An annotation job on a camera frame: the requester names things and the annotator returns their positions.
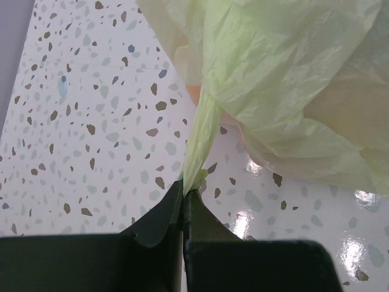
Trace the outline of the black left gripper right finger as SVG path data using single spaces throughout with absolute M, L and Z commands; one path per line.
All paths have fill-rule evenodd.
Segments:
M 310 240 L 243 240 L 196 190 L 183 203 L 188 291 L 341 291 L 332 258 Z

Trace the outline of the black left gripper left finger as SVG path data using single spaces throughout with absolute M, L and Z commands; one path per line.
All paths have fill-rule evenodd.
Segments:
M 179 291 L 182 182 L 117 234 L 1 238 L 2 291 Z

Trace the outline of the pale green avocado-print plastic bag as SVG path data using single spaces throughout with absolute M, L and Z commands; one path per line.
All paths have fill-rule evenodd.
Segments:
M 281 176 L 388 194 L 387 1 L 139 1 L 199 97 L 182 169 L 200 185 L 229 115 Z

